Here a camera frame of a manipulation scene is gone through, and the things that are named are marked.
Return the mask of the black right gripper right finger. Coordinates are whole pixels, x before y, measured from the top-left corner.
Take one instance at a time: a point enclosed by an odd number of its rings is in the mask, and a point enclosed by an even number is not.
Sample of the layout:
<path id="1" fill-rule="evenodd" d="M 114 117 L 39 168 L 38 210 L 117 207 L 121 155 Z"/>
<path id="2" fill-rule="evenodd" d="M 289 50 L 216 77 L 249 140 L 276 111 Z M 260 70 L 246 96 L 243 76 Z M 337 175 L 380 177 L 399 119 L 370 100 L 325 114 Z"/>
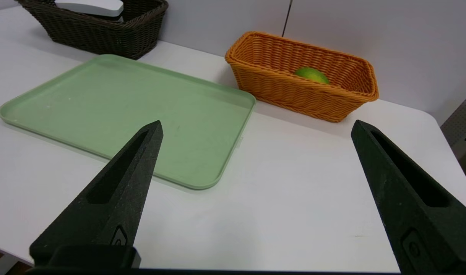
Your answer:
<path id="1" fill-rule="evenodd" d="M 351 139 L 400 272 L 466 274 L 466 207 L 371 124 Z"/>

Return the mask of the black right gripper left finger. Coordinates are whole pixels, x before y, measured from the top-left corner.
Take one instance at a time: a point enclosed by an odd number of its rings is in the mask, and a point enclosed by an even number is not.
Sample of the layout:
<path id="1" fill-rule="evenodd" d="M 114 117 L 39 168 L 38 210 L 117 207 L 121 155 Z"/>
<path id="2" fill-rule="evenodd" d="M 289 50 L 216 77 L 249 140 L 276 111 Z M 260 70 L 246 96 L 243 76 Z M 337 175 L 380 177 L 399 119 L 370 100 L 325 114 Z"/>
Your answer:
<path id="1" fill-rule="evenodd" d="M 163 139 L 142 127 L 32 242 L 35 267 L 138 268 L 133 246 Z"/>

